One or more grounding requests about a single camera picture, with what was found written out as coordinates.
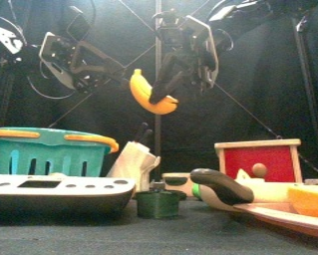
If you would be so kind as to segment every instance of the black cloth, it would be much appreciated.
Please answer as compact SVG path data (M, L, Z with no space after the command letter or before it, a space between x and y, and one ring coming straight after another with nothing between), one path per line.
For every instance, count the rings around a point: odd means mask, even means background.
M192 198L177 217L137 217L131 200L121 215L2 217L0 254L318 254L318 238L271 227L246 214L212 210Z

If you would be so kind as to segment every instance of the wooden box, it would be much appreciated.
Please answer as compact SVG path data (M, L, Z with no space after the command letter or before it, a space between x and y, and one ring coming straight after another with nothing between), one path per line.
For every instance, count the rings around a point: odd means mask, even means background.
M219 158L219 171L231 178L243 169L251 177L252 165L266 166L264 181L302 182L297 146L299 139L222 142L214 145Z

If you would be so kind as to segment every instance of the orange object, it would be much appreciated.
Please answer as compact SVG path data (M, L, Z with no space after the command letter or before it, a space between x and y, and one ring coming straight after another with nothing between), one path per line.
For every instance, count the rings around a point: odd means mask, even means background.
M318 185L290 186L287 196L299 214L318 217Z

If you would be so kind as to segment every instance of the plastic basket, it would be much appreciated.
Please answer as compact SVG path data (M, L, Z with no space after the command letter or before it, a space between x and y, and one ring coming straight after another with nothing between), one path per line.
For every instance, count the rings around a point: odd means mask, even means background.
M0 174L100 176L104 156L117 151L112 138L87 132L0 127Z

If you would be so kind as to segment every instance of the yellow banana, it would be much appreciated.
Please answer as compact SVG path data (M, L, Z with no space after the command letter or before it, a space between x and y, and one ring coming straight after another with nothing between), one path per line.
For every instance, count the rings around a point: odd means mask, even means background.
M155 105L149 103L152 86L143 77L140 69L133 70L131 77L131 91L137 103L155 115L165 115L175 110L177 100L171 96L165 96Z

